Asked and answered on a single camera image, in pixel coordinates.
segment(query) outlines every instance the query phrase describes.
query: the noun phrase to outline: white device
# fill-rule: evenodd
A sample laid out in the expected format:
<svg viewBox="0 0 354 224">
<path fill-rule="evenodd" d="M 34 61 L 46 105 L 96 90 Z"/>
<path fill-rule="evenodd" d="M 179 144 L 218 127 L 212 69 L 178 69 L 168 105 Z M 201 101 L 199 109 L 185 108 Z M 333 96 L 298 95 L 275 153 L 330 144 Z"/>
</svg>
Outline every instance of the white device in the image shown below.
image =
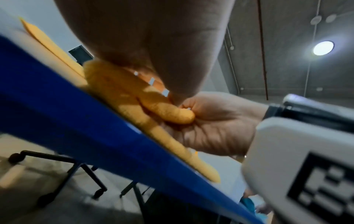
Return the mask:
<svg viewBox="0 0 354 224">
<path fill-rule="evenodd" d="M 242 172 L 283 223 L 354 223 L 354 110 L 296 95 L 256 128 Z"/>
</svg>

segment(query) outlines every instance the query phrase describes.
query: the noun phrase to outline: yellow towel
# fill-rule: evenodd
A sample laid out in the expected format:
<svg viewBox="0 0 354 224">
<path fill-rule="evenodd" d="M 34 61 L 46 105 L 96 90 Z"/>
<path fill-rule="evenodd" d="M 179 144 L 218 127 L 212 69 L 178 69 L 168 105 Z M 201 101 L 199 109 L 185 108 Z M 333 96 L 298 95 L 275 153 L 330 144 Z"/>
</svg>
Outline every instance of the yellow towel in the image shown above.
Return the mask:
<svg viewBox="0 0 354 224">
<path fill-rule="evenodd" d="M 118 114 L 129 120 L 207 179 L 220 182 L 220 176 L 212 166 L 200 160 L 197 154 L 188 151 L 143 111 L 142 106 L 154 112 L 164 121 L 175 124 L 190 124 L 193 122 L 194 113 L 192 111 L 172 105 L 161 94 L 160 91 L 164 90 L 164 86 L 159 79 L 151 75 L 139 74 L 135 76 L 132 71 L 100 60 L 86 62 L 83 70 L 82 66 L 72 60 L 38 27 L 27 23 L 23 19 L 21 19 L 21 22 L 27 32 L 38 42 L 79 75 L 86 77 L 91 93 L 104 100 Z M 151 77 L 156 79 L 153 86 L 147 83 Z"/>
</svg>

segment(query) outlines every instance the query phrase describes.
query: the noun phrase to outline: red pipe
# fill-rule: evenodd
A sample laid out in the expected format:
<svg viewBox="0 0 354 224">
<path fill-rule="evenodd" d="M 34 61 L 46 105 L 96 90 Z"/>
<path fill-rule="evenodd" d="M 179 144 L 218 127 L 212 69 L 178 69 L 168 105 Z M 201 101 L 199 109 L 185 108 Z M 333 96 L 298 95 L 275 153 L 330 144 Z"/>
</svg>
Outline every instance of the red pipe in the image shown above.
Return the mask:
<svg viewBox="0 0 354 224">
<path fill-rule="evenodd" d="M 259 22 L 259 32 L 261 34 L 261 51 L 262 51 L 262 64 L 263 64 L 263 77 L 265 85 L 265 96 L 268 100 L 268 87 L 267 87 L 267 72 L 266 72 L 266 57 L 264 54 L 264 39 L 263 39 L 263 26 L 262 26 L 262 11 L 261 11 L 261 0 L 257 0 L 258 6 L 258 22 Z"/>
</svg>

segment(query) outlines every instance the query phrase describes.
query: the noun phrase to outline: ceiling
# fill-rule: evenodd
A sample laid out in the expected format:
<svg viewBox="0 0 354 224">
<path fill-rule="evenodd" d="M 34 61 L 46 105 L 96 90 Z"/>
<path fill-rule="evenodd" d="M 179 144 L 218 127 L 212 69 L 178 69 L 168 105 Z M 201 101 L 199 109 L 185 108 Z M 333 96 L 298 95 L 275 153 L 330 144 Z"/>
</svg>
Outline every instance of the ceiling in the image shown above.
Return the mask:
<svg viewBox="0 0 354 224">
<path fill-rule="evenodd" d="M 312 42 L 318 0 L 261 0 L 265 67 L 268 94 L 304 95 L 309 62 L 311 62 L 306 97 L 354 98 L 354 1 L 322 0 Z M 325 19 L 338 16 L 332 23 Z M 237 0 L 225 40 L 241 95 L 265 95 L 262 69 L 257 0 Z M 314 56 L 313 46 L 324 40 L 333 41 L 332 52 Z M 236 83 L 223 46 L 219 63 L 229 91 L 237 94 Z"/>
</svg>

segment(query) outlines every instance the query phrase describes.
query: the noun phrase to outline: ceiling lamp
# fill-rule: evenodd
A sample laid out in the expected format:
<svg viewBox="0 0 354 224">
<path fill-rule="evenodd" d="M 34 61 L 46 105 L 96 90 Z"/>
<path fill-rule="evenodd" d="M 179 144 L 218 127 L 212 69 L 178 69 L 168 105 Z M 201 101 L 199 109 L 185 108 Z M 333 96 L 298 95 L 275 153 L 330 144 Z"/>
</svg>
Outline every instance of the ceiling lamp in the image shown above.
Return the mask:
<svg viewBox="0 0 354 224">
<path fill-rule="evenodd" d="M 313 53 L 315 55 L 321 56 L 328 54 L 331 52 L 334 48 L 334 43 L 332 41 L 323 41 L 321 43 L 318 43 L 314 48 L 313 48 Z"/>
</svg>

